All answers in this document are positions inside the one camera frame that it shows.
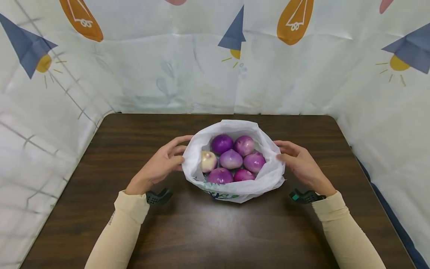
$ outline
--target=sleeve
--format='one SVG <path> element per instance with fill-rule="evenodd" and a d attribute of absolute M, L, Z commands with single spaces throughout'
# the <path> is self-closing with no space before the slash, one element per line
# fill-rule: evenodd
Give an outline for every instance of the sleeve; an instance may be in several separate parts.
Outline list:
<path fill-rule="evenodd" d="M 95 243 L 85 269 L 126 269 L 148 210 L 146 195 L 119 192 L 115 211 Z"/>
<path fill-rule="evenodd" d="M 341 269 L 385 269 L 366 234 L 352 218 L 342 195 L 336 192 L 312 203 L 324 234 Z"/>

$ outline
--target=pink shape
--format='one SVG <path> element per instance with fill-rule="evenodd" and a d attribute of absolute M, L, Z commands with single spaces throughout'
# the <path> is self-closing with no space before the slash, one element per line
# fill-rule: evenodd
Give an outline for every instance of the pink shape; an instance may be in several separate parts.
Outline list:
<path fill-rule="evenodd" d="M 180 6 L 184 4 L 187 0 L 165 0 L 168 3 L 171 3 L 174 6 Z"/>
<path fill-rule="evenodd" d="M 379 13 L 384 13 L 394 0 L 382 0 L 379 6 Z"/>

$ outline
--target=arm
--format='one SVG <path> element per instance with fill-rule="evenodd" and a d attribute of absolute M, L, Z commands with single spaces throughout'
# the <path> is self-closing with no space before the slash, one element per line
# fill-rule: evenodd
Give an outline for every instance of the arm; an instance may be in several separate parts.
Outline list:
<path fill-rule="evenodd" d="M 274 141 L 280 161 L 310 189 L 327 198 L 312 203 L 324 234 L 341 269 L 385 269 L 381 258 L 354 221 L 342 198 L 323 174 L 307 149 L 289 141 Z"/>
<path fill-rule="evenodd" d="M 182 171 L 182 156 L 186 146 L 177 144 L 192 136 L 176 137 L 161 147 L 133 177 L 125 191 L 119 192 L 115 211 L 101 232 L 85 269 L 125 269 L 139 236 L 140 227 L 148 213 L 145 193 L 176 170 Z"/>
<path fill-rule="evenodd" d="M 312 203 L 326 239 L 341 269 L 385 269 L 385 265 L 352 218 L 342 195 L 334 195 Z"/>
<path fill-rule="evenodd" d="M 95 243 L 85 269 L 127 268 L 148 210 L 145 194 L 120 192 L 115 211 Z"/>

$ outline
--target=onion skin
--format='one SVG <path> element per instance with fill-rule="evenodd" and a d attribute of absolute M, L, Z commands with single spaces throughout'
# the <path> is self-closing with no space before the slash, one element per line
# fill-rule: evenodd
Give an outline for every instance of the onion skin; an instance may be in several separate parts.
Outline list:
<path fill-rule="evenodd" d="M 226 134 L 215 136 L 211 142 L 211 149 L 216 154 L 223 154 L 233 148 L 233 139 Z"/>
<path fill-rule="evenodd" d="M 227 184 L 233 182 L 233 175 L 225 168 L 214 169 L 206 178 L 207 182 L 216 184 Z"/>
<path fill-rule="evenodd" d="M 243 159 L 245 168 L 253 173 L 260 172 L 265 163 L 266 160 L 260 152 L 251 153 Z"/>
<path fill-rule="evenodd" d="M 236 169 L 242 166 L 243 159 L 239 153 L 229 149 L 219 156 L 219 164 L 227 169 Z"/>
<path fill-rule="evenodd" d="M 239 169 L 233 176 L 234 182 L 245 181 L 245 180 L 255 180 L 254 174 L 249 172 L 247 169 Z"/>
<path fill-rule="evenodd" d="M 233 149 L 242 157 L 254 151 L 254 140 L 250 136 L 241 136 L 234 141 Z"/>
<path fill-rule="evenodd" d="M 200 168 L 203 173 L 209 173 L 218 166 L 218 160 L 213 152 L 202 151 L 202 162 Z"/>

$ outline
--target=black clip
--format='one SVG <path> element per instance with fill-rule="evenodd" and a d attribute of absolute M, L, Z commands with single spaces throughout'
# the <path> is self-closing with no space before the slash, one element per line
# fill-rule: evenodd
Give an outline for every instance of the black clip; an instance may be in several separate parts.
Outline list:
<path fill-rule="evenodd" d="M 148 204 L 160 204 L 163 205 L 169 201 L 169 199 L 173 196 L 173 192 L 164 188 L 159 194 L 156 194 L 153 191 L 149 191 L 146 193 L 146 202 Z"/>
<path fill-rule="evenodd" d="M 307 191 L 305 193 L 301 193 L 297 189 L 294 189 L 294 191 L 290 193 L 290 197 L 291 199 L 293 199 L 293 201 L 299 204 L 310 204 L 312 202 L 316 202 L 326 198 L 325 195 L 318 195 L 314 191 Z"/>

